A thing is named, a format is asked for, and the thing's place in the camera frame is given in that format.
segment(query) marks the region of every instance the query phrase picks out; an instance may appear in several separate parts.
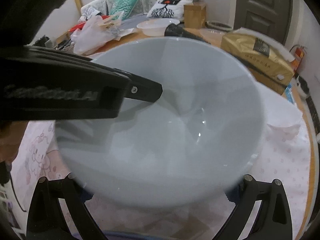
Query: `tissue box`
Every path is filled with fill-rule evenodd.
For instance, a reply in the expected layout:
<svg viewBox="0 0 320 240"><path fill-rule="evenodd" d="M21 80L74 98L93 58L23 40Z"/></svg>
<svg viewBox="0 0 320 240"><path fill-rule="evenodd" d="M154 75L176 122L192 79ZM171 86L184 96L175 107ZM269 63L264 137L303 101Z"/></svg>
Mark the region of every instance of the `tissue box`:
<svg viewBox="0 0 320 240"><path fill-rule="evenodd" d="M204 27L206 4L193 2L184 5L184 26L186 28L201 29Z"/></svg>
<svg viewBox="0 0 320 240"><path fill-rule="evenodd" d="M290 62L277 49L255 36L227 33L222 38L221 48L239 59L258 82L280 95L294 75Z"/></svg>

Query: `plastic bowl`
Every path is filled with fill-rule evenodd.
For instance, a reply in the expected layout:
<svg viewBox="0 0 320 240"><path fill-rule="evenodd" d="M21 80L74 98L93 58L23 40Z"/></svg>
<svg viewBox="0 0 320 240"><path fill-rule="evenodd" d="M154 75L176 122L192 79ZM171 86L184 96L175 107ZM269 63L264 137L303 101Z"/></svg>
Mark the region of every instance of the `plastic bowl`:
<svg viewBox="0 0 320 240"><path fill-rule="evenodd" d="M211 44L214 44L218 47L220 46L222 37L226 34L226 32L214 29L200 29L200 34L206 41L209 41Z"/></svg>
<svg viewBox="0 0 320 240"><path fill-rule="evenodd" d="M147 36L164 36L165 29L171 23L177 25L180 23L180 21L171 18L152 19L139 23L137 28L141 29L142 32Z"/></svg>
<svg viewBox="0 0 320 240"><path fill-rule="evenodd" d="M163 93L153 104L125 98L114 119L56 122L61 155L89 191L127 206L182 206L248 173L265 121L240 61L176 37L126 43L93 61L159 82Z"/></svg>

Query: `green pillow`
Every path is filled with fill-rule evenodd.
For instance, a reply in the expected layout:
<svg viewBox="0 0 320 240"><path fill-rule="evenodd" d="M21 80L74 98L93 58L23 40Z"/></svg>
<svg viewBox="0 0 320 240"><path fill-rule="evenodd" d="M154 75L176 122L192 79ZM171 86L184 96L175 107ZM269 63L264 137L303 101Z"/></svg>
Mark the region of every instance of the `green pillow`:
<svg viewBox="0 0 320 240"><path fill-rule="evenodd" d="M137 1L138 0L115 0L112 5L111 11L109 12L109 15L124 11L122 19L125 20L129 17Z"/></svg>

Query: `fire extinguisher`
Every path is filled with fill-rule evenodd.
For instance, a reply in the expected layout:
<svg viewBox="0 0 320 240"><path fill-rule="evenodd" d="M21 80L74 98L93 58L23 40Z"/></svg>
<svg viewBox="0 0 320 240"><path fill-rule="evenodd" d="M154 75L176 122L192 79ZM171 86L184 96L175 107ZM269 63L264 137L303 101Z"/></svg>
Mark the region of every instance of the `fire extinguisher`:
<svg viewBox="0 0 320 240"><path fill-rule="evenodd" d="M305 56L306 54L306 47L305 46L302 46L302 45L294 45L291 49L290 49L290 52L292 53L292 51L294 50L294 53L293 53L293 56L294 56L294 61L291 62L291 66L293 68L293 70L295 72L297 72L297 69L298 67L300 66L301 64L301 61L303 59L303 57Z"/></svg>

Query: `brown door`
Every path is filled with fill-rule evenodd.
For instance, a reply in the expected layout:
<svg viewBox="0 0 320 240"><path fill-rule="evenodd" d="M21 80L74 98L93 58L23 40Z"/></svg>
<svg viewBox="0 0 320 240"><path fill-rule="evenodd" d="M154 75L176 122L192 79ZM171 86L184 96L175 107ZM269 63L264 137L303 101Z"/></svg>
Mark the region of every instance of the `brown door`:
<svg viewBox="0 0 320 240"><path fill-rule="evenodd" d="M245 27L284 44L292 12L292 0L237 0L234 29Z"/></svg>

